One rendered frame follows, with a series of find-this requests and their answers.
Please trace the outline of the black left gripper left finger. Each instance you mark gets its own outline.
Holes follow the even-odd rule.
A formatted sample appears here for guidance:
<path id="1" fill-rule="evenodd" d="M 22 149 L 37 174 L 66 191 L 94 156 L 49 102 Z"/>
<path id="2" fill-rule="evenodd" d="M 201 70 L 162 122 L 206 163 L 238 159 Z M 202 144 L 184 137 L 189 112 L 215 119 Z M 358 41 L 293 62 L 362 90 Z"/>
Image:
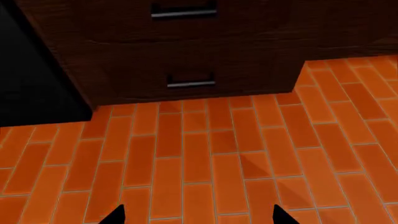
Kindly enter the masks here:
<path id="1" fill-rule="evenodd" d="M 124 205 L 119 205 L 108 216 L 103 218 L 99 224 L 125 224 L 125 220 Z"/>

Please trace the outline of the black appliance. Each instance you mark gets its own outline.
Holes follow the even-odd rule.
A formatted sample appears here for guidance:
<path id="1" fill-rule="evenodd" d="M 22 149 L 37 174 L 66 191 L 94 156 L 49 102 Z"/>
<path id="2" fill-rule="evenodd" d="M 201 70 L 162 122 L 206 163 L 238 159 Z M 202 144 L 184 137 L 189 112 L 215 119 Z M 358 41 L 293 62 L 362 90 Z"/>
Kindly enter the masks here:
<path id="1" fill-rule="evenodd" d="M 0 0 L 0 128 L 89 121 L 92 109 L 15 0 Z"/>

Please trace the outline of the dark wood drawer front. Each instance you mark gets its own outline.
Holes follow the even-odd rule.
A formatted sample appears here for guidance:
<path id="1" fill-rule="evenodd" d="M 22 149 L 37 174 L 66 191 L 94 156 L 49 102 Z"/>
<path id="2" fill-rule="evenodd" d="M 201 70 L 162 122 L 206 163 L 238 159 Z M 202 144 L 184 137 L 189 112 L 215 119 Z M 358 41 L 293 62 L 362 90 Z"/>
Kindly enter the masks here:
<path id="1" fill-rule="evenodd" d="M 315 30 L 327 0 L 216 0 L 217 15 L 153 20 L 152 3 L 200 6 L 209 0 L 67 0 L 73 22 L 94 42 L 149 43 L 235 37 L 292 29 Z"/>
<path id="2" fill-rule="evenodd" d="M 96 57 L 96 79 L 116 97 L 129 100 L 291 91 L 304 63 L 301 50 L 228 40 L 107 45 Z M 210 72 L 214 86 L 167 87 L 168 74 L 182 80 Z"/>

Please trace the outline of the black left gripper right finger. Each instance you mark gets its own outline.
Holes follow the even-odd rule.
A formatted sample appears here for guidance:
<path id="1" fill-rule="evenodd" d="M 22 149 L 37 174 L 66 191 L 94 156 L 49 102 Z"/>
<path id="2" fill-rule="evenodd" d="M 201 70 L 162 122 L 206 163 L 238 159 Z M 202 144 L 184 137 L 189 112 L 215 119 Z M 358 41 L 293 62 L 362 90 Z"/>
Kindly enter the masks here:
<path id="1" fill-rule="evenodd" d="M 292 216 L 290 216 L 282 207 L 274 205 L 273 209 L 274 224 L 299 224 Z"/>

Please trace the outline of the dark wood drawer cabinet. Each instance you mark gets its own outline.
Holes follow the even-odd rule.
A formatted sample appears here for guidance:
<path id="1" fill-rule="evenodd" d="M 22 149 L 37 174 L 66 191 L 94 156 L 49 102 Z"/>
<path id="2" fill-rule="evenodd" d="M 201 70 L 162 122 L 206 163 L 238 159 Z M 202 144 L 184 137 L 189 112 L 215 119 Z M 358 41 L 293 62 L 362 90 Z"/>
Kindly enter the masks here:
<path id="1" fill-rule="evenodd" d="M 105 52 L 105 46 L 118 45 L 118 43 L 107 44 L 86 39 L 73 22 L 67 0 L 15 1 L 90 106 L 190 99 L 129 100 L 116 97 L 111 89 L 103 88 L 104 81 L 96 79 L 94 68 L 96 54 Z M 327 3 L 320 25 L 315 30 L 297 32 L 287 29 L 178 42 L 214 40 L 260 42 L 275 49 L 301 50 L 304 63 L 307 60 L 398 54 L 398 0 L 327 0 Z M 290 91 L 256 92 L 253 95 L 288 92 Z"/>

